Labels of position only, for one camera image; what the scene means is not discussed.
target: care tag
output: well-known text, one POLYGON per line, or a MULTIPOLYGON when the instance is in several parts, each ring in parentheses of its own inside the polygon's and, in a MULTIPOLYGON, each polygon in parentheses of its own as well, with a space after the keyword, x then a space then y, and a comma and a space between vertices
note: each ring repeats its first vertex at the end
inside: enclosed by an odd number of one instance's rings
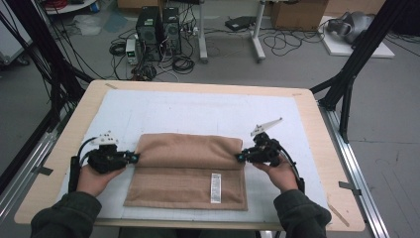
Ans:
POLYGON ((222 202, 222 175, 220 174, 211 174, 211 203, 221 203, 222 202))

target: brown towel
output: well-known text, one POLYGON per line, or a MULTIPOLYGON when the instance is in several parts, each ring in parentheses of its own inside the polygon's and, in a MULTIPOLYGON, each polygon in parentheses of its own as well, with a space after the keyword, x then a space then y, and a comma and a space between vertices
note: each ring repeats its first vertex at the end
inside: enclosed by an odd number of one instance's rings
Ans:
POLYGON ((242 140, 220 136, 145 134, 124 205, 247 210, 242 140), (212 174, 221 175, 221 203, 211 203, 212 174))

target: person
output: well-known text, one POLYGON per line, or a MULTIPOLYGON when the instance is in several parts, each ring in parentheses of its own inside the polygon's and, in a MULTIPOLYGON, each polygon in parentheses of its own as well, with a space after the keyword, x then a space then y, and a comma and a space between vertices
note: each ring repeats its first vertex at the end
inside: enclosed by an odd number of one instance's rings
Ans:
MULTIPOLYGON (((326 237, 325 227, 331 220, 330 212, 298 190, 295 175, 285 159, 280 158, 278 167, 253 165, 266 172, 281 191, 274 200, 274 207, 287 238, 326 237)), ((84 166, 77 190, 35 215, 31 222, 31 237, 89 237, 101 209, 95 197, 123 170, 99 175, 90 166, 84 166)))

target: white desk leg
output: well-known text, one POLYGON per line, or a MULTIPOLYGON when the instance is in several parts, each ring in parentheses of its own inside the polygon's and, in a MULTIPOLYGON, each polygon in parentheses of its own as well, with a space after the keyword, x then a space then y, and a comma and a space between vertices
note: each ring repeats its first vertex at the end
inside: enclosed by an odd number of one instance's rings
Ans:
POLYGON ((264 7, 265 7, 265 0, 261 0, 259 11, 257 14, 256 29, 254 31, 251 31, 251 39, 253 40, 254 46, 256 47, 257 56, 258 56, 257 62, 261 62, 262 60, 265 60, 265 54, 263 53, 263 47, 259 39, 260 26, 262 24, 264 7))
POLYGON ((203 12, 204 0, 200 0, 200 29, 198 35, 198 48, 200 49, 200 59, 202 62, 207 63, 207 48, 206 39, 204 37, 204 12, 203 12))

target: dark green sleeve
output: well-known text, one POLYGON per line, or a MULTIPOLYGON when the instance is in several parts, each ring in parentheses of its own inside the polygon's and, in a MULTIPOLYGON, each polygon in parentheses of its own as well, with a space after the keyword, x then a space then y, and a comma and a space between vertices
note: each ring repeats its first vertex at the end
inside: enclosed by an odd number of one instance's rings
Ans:
POLYGON ((85 192, 66 194, 31 221, 31 237, 89 237, 102 205, 85 192))
POLYGON ((287 238, 326 237, 325 226, 331 220, 331 213, 300 190, 289 190, 278 196, 274 206, 287 238))

